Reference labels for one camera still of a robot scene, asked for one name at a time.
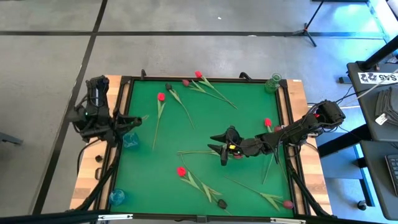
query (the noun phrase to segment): white cable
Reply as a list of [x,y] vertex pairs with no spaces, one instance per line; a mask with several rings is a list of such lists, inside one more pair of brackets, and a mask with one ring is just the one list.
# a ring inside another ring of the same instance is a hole
[[395,74],[396,72],[398,72],[398,68],[397,68],[395,71],[393,71],[390,75],[388,75],[385,79],[381,80],[378,84],[376,84],[376,85],[374,85],[372,88],[370,88],[368,91],[366,91],[366,92],[360,94],[357,98],[355,98],[355,100],[350,101],[350,102],[344,104],[343,106],[347,106],[347,105],[349,105],[350,103],[352,103],[352,102],[356,101],[357,99],[361,98],[362,96],[366,95],[367,93],[369,93],[370,91],[372,91],[374,88],[376,88],[377,86],[379,86],[380,84],[382,84],[384,81],[386,81],[387,79],[389,79],[389,78],[391,77],[391,75]]

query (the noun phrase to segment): desk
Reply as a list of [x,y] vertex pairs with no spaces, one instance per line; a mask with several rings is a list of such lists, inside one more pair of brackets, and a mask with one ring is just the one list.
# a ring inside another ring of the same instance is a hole
[[398,150],[387,142],[361,141],[366,166],[376,190],[383,215],[389,220],[398,220],[398,197],[395,194],[390,173],[387,168],[387,155],[397,154]]
[[[396,64],[380,64],[381,73],[392,73],[398,68]],[[347,69],[349,78],[351,79],[354,90],[361,91],[372,88],[374,85],[362,84],[360,82],[358,72],[363,72],[359,69],[357,63],[348,63]],[[378,87],[363,97],[359,101],[366,124],[354,129],[351,133],[346,133],[332,141],[329,141],[318,147],[320,156],[327,156],[331,153],[344,149],[359,143],[360,140],[374,140],[386,142],[398,142],[397,131],[398,127],[389,123],[384,123],[382,126],[378,125],[374,120],[374,110],[376,108],[377,96],[380,90],[388,89],[390,86]]]
[[[124,111],[124,105],[126,105],[126,93],[129,92],[128,87],[124,87],[124,89],[119,89],[120,87],[120,82],[122,80],[122,77],[120,76],[108,76],[110,79],[110,85],[109,85],[109,91],[108,91],[108,101],[109,101],[109,107],[110,111],[113,110],[113,107],[116,105],[116,99],[118,97],[118,93],[124,93],[123,97],[121,98],[121,103],[120,103],[120,109],[121,111]],[[289,90],[289,97],[290,97],[290,102],[291,103],[291,109],[292,109],[292,116],[294,120],[300,119],[308,110],[307,108],[307,102],[305,99],[304,91],[303,91],[303,85],[300,80],[287,80],[287,87]],[[284,92],[280,88],[279,90],[279,95],[280,95],[280,105],[281,105],[281,110],[283,114],[283,123],[287,124],[289,123],[289,120],[287,119],[287,113],[289,112],[287,110],[287,107],[285,105],[285,98],[284,98]],[[171,98],[171,95],[168,95],[169,100],[167,103],[171,103],[171,100],[174,100]],[[309,143],[315,144],[314,139],[308,139]],[[110,159],[111,156],[114,154],[115,149],[110,149],[108,152],[110,153]],[[92,147],[89,147],[84,155],[83,159],[81,160],[81,166],[80,166],[80,173],[78,174],[78,179],[76,181],[76,186],[75,186],[75,191],[72,197],[71,205],[70,208],[75,208],[79,206],[82,201],[84,201],[85,197],[91,192],[93,187],[96,185],[98,182],[94,176],[96,173],[96,170],[101,168],[102,164],[99,164],[95,162],[95,156],[97,155],[102,155],[105,156],[106,152],[106,144],[104,142],[95,144]],[[330,208],[330,203],[326,191],[326,185],[325,185],[325,180],[323,178],[323,173],[322,173],[322,167],[320,164],[320,159],[318,156],[318,153],[312,149],[311,147],[308,146],[303,146],[302,152],[300,153],[301,155],[301,161],[302,161],[302,170],[303,170],[303,176],[305,178],[305,184],[309,191],[311,191],[312,195],[314,196],[315,200],[323,207],[325,211],[328,213],[331,213],[331,208]],[[99,201],[97,201],[96,206],[98,208],[107,208],[107,198],[108,198],[108,190],[109,190],[109,184],[107,184],[104,187],[104,190],[102,192],[101,198]],[[304,204],[302,200],[302,195],[300,193],[299,188],[295,185],[295,199],[297,201],[297,213],[299,214],[304,214]]]

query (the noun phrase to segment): tripod stand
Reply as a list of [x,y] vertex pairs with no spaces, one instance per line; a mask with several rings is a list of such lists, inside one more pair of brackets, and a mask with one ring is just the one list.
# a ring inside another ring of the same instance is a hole
[[315,13],[312,15],[312,17],[311,17],[311,19],[310,19],[310,22],[304,24],[304,29],[293,32],[293,33],[292,33],[292,36],[303,36],[303,35],[304,35],[304,36],[307,36],[307,37],[311,40],[313,46],[314,46],[314,47],[317,46],[317,44],[315,43],[315,41],[313,41],[313,39],[312,39],[312,37],[311,37],[311,34],[308,32],[308,27],[310,26],[310,24],[311,24],[313,18],[314,18],[314,17],[316,16],[316,14],[318,13],[318,11],[319,11],[319,9],[321,8],[321,6],[322,6],[322,4],[323,4],[324,1],[325,1],[325,0],[323,0],[323,1],[319,4],[318,9],[317,9],[317,10],[315,11]]

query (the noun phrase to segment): tripod leg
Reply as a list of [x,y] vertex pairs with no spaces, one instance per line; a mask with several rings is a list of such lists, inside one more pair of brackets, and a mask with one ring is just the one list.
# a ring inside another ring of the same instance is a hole
[[311,34],[308,31],[304,31],[304,35],[306,35],[311,40],[314,47],[317,47],[317,44],[315,43],[315,41],[313,41]]

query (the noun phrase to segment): keyboard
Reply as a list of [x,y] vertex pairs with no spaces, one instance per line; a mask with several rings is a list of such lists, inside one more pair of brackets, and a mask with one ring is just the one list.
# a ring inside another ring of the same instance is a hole
[[386,156],[387,166],[390,171],[392,184],[398,197],[398,154]]

